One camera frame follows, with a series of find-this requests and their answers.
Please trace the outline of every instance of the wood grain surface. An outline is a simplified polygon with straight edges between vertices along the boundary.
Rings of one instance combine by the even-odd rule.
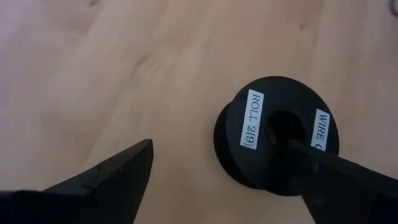
[[[0,189],[42,190],[154,140],[136,223],[313,223],[213,150],[250,81],[313,88],[340,156],[398,178],[398,19],[374,0],[0,0]]]

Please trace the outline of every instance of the wire spool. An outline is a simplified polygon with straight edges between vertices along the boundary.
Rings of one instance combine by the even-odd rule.
[[[338,155],[329,108],[309,87],[286,77],[246,85],[221,111],[214,129],[216,155],[234,180],[283,196],[299,195],[288,159],[292,139]]]

